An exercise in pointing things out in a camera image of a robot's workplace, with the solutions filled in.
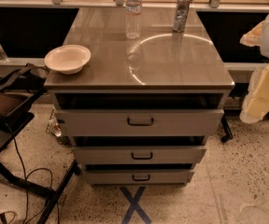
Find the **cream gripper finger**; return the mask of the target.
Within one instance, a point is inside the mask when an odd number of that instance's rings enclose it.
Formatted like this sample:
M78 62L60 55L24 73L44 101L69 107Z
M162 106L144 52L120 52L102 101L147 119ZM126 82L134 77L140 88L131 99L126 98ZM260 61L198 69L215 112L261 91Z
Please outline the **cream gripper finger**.
M261 21L252 30L241 37L240 43L248 47L259 47L261 45L262 26L263 22Z
M269 64L256 68L242 104L240 119L248 124L258 122L269 112Z

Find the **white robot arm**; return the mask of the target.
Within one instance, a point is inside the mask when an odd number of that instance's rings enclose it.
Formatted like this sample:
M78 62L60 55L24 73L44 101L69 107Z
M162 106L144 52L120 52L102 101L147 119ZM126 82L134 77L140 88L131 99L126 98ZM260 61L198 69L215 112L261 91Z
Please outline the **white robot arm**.
M263 56L269 58L269 14L264 21L244 34L240 43L259 46ZM255 123L269 112L269 64L264 68L256 68L248 84L248 94L242 105L240 119L245 123Z

